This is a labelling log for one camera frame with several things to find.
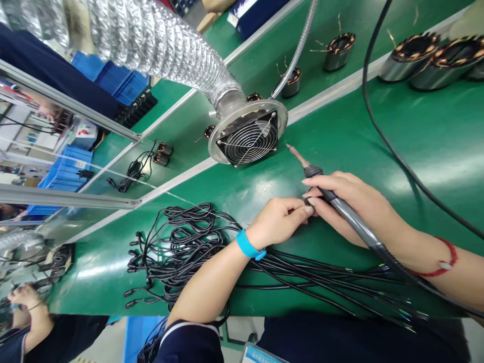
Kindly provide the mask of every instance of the left hand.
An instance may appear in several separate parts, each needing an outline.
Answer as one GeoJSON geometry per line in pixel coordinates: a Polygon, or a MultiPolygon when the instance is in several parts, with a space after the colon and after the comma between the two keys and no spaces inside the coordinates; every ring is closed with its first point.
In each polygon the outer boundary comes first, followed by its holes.
{"type": "Polygon", "coordinates": [[[308,220],[314,209],[298,198],[273,198],[247,228],[246,235],[258,251],[279,244],[292,236],[308,220]]]}

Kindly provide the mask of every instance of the forearm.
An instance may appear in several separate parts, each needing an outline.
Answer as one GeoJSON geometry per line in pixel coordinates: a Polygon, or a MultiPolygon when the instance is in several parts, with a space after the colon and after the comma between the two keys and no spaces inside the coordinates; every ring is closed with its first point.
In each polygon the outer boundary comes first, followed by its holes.
{"type": "Polygon", "coordinates": [[[47,305],[41,303],[30,310],[31,326],[25,338],[24,352],[28,353],[50,334],[54,327],[47,305]]]}
{"type": "Polygon", "coordinates": [[[180,319],[196,323],[214,321],[248,262],[236,241],[205,262],[183,288],[166,326],[180,319]]]}
{"type": "MultiPolygon", "coordinates": [[[[421,273],[439,268],[439,261],[450,261],[445,243],[431,235],[412,230],[406,241],[390,245],[389,250],[406,267],[421,273]]],[[[427,280],[445,295],[479,311],[484,311],[484,258],[456,248],[458,260],[452,270],[427,280]]]]}

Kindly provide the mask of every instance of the finger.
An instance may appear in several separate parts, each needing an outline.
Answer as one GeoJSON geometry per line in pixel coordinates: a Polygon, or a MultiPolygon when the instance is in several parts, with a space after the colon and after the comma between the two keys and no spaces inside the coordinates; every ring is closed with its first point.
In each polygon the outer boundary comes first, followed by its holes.
{"type": "Polygon", "coordinates": [[[295,230],[301,223],[307,220],[313,214],[313,212],[314,208],[304,205],[303,202],[302,207],[297,208],[291,214],[285,217],[285,221],[291,229],[295,230]]]}
{"type": "Polygon", "coordinates": [[[319,198],[309,198],[308,201],[314,207],[316,213],[328,222],[337,232],[341,233],[348,225],[348,222],[346,222],[339,213],[326,202],[319,198]]]}
{"type": "Polygon", "coordinates": [[[320,197],[322,196],[323,194],[319,191],[318,188],[311,188],[307,193],[304,193],[302,195],[303,198],[307,198],[307,197],[320,197]]]}
{"type": "Polygon", "coordinates": [[[330,175],[345,178],[346,180],[353,182],[353,183],[364,183],[364,181],[361,180],[359,177],[357,177],[357,176],[355,176],[351,173],[346,173],[346,172],[342,172],[342,171],[339,171],[339,170],[331,173],[330,175]]]}
{"type": "Polygon", "coordinates": [[[304,201],[299,198],[278,198],[278,201],[288,210],[297,209],[304,206],[304,201]]]}
{"type": "Polygon", "coordinates": [[[348,199],[356,193],[356,186],[346,178],[329,175],[318,175],[312,178],[304,179],[304,185],[309,187],[320,187],[322,189],[332,190],[343,199],[348,199]]]}

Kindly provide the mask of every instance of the hand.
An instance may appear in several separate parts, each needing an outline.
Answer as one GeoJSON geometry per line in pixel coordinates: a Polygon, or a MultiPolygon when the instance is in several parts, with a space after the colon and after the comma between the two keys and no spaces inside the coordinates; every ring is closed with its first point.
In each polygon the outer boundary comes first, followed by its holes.
{"type": "Polygon", "coordinates": [[[28,309],[31,309],[42,302],[40,294],[29,284],[17,287],[7,296],[7,299],[10,300],[12,305],[25,305],[28,309]]]}
{"type": "Polygon", "coordinates": [[[273,198],[246,230],[247,239],[258,251],[284,242],[313,212],[301,199],[273,198]]]}
{"type": "Polygon", "coordinates": [[[37,115],[40,117],[45,118],[48,121],[54,121],[56,114],[58,112],[58,107],[54,105],[52,102],[45,101],[39,105],[39,110],[37,111],[37,115]]]}
{"type": "MultiPolygon", "coordinates": [[[[365,221],[388,248],[411,240],[409,235],[417,232],[392,208],[390,203],[375,188],[364,183],[351,173],[335,171],[331,175],[320,175],[302,181],[309,187],[332,190],[344,199],[365,221]]],[[[321,192],[312,188],[303,197],[317,197],[321,192]]],[[[340,235],[352,244],[366,247],[365,243],[339,213],[319,198],[309,198],[317,215],[328,222],[340,235]]]]}

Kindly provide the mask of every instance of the blue crate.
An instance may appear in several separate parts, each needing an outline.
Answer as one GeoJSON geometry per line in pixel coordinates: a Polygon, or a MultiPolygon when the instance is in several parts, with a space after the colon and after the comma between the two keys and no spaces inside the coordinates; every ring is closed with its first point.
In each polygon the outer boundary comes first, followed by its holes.
{"type": "Polygon", "coordinates": [[[79,51],[72,58],[71,64],[93,82],[96,81],[105,66],[97,55],[84,55],[79,51]]]}
{"type": "MultiPolygon", "coordinates": [[[[90,170],[92,152],[68,145],[62,152],[62,155],[76,158],[79,161],[58,158],[52,169],[38,184],[38,188],[61,190],[65,192],[77,192],[87,181],[85,178],[79,178],[79,170],[90,170]]],[[[59,210],[57,206],[38,206],[31,205],[27,208],[27,215],[50,215],[59,210]]]]}
{"type": "Polygon", "coordinates": [[[148,86],[149,77],[143,77],[138,72],[132,72],[122,86],[114,93],[115,99],[122,104],[129,106],[148,86]]]}
{"type": "Polygon", "coordinates": [[[146,338],[148,338],[148,335],[150,335],[156,325],[164,318],[159,316],[128,317],[128,321],[126,322],[124,363],[136,362],[136,357],[143,345],[145,345],[146,338]]]}
{"type": "Polygon", "coordinates": [[[123,86],[131,75],[131,71],[126,67],[117,67],[109,61],[96,79],[96,83],[105,89],[111,96],[123,86]]]}

